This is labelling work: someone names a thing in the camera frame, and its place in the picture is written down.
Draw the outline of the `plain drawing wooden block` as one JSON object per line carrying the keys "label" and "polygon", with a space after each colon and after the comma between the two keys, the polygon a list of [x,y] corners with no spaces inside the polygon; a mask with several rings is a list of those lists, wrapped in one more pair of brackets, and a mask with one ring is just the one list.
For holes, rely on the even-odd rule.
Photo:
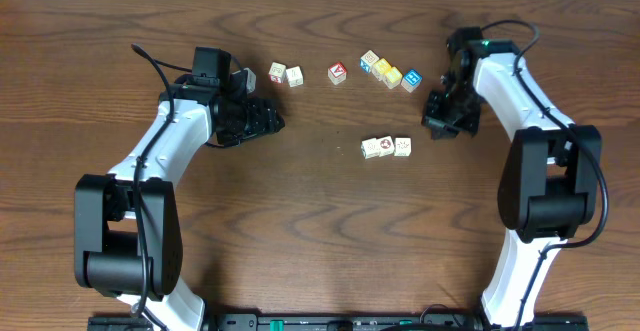
{"label": "plain drawing wooden block", "polygon": [[396,157],[408,157],[412,152],[412,142],[408,137],[397,137],[394,144],[394,155]]}

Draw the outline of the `red picture wooden block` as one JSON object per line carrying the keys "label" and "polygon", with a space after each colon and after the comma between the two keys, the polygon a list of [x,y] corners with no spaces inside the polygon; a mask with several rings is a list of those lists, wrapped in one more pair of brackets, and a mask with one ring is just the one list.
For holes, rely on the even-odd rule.
{"label": "red picture wooden block", "polygon": [[377,142],[378,142],[379,157],[392,155],[395,152],[394,140],[391,136],[385,136],[385,137],[379,138]]}

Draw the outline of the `green letter Z block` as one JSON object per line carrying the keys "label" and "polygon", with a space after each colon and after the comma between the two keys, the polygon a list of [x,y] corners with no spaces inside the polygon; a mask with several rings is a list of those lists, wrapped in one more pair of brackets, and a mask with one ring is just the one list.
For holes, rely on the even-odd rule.
{"label": "green letter Z block", "polygon": [[378,157],[380,155],[380,145],[377,138],[370,138],[361,142],[361,151],[365,159]]}

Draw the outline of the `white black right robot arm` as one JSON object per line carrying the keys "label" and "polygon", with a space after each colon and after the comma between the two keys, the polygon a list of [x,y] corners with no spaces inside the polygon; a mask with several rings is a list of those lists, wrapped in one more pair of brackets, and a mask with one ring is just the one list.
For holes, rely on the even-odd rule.
{"label": "white black right robot arm", "polygon": [[490,330],[528,328],[553,259],[562,249],[578,247],[578,228],[607,200],[601,135],[553,105],[514,42],[465,30],[449,37],[447,51],[451,65],[444,88],[430,93],[422,123],[434,140],[475,135],[488,105],[504,128],[511,146],[497,206],[506,231],[480,298],[480,318]]}

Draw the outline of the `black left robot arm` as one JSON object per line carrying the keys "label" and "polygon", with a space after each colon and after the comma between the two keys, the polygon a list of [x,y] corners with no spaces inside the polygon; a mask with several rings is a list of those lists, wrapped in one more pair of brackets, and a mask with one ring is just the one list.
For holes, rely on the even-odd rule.
{"label": "black left robot arm", "polygon": [[131,306],[124,330],[200,330],[206,303],[181,277],[175,189],[209,142],[229,148],[279,132],[268,99],[221,87],[172,84],[153,124],[105,175],[85,174],[74,195],[74,274],[85,288]]}

